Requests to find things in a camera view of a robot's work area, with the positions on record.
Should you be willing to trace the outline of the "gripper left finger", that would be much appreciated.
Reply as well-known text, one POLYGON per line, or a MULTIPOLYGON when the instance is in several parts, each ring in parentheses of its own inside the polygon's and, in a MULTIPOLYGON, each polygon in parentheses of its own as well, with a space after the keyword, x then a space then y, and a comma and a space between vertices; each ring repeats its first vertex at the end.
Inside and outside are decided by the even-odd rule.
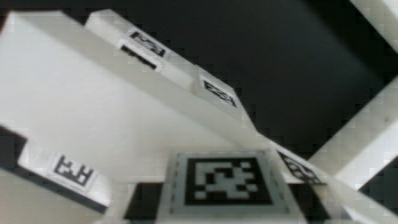
POLYGON ((128 202, 125 220, 128 224, 155 224, 164 183, 139 183, 128 202))

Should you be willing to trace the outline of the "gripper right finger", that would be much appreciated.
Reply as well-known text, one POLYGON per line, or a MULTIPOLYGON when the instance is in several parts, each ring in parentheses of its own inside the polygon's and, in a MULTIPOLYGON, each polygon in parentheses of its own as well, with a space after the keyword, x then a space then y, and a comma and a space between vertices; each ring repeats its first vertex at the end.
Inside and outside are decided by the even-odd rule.
POLYGON ((290 190, 308 224, 325 224, 331 215, 311 186, 308 184, 290 184, 290 190))

